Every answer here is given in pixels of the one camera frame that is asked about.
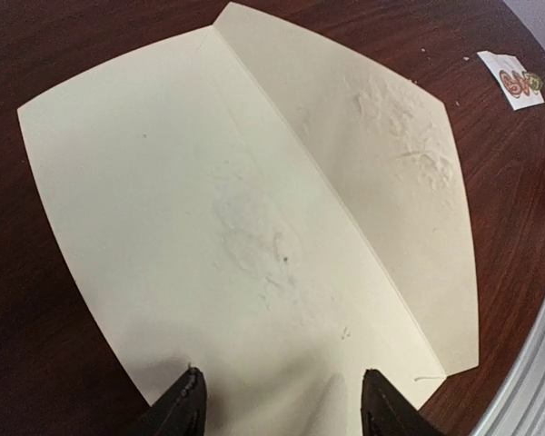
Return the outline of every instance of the dark brown wood surface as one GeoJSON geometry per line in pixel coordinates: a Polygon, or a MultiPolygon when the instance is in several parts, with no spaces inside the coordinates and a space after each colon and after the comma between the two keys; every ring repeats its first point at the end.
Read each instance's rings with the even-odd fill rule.
{"type": "MultiPolygon", "coordinates": [[[[0,0],[0,435],[116,434],[146,409],[58,250],[15,109],[103,61],[210,24],[225,3],[0,0]]],[[[481,366],[449,378],[422,413],[467,434],[545,293],[545,104],[513,112],[476,52],[516,55],[544,82],[545,54],[499,0],[247,3],[368,55],[447,105],[471,208],[481,366]]]]}

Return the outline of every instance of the scrap of paper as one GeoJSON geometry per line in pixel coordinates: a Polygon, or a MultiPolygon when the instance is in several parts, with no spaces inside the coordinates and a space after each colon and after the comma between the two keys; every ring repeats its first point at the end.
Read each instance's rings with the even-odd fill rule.
{"type": "Polygon", "coordinates": [[[545,103],[540,92],[543,85],[540,77],[526,71],[515,56],[491,52],[478,52],[477,55],[499,82],[513,110],[545,103]]]}

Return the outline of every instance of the wood grain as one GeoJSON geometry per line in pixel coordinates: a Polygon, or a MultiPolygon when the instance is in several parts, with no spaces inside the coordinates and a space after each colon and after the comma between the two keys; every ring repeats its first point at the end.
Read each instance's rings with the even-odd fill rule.
{"type": "MultiPolygon", "coordinates": [[[[210,24],[225,3],[0,0],[0,435],[116,434],[146,408],[58,250],[15,109],[101,62],[210,24]]],[[[545,54],[499,0],[246,3],[368,55],[447,105],[471,209],[481,366],[449,378],[421,412],[468,434],[545,293],[545,104],[512,112],[475,53],[516,55],[544,82],[545,54]]]]}

